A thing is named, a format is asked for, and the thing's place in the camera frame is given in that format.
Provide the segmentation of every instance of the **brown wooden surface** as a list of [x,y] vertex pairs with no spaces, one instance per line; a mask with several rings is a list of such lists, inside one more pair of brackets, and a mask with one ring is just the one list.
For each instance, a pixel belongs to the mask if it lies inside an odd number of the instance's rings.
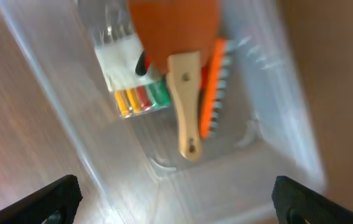
[[[327,196],[353,210],[353,1],[281,2],[329,179]],[[160,111],[158,116],[168,120],[168,114]],[[135,124],[142,125],[136,135],[153,125],[140,119],[115,125],[129,131]],[[111,134],[117,136],[117,129],[105,129],[98,138]],[[127,136],[117,137],[123,142]],[[152,137],[147,146],[156,147],[154,140],[160,140]],[[97,166],[102,171],[109,162],[117,164],[104,149],[93,155],[101,158]],[[105,221],[107,207],[0,17],[0,209],[70,173],[78,176],[84,196],[75,223]],[[111,185],[117,178],[106,181]]]

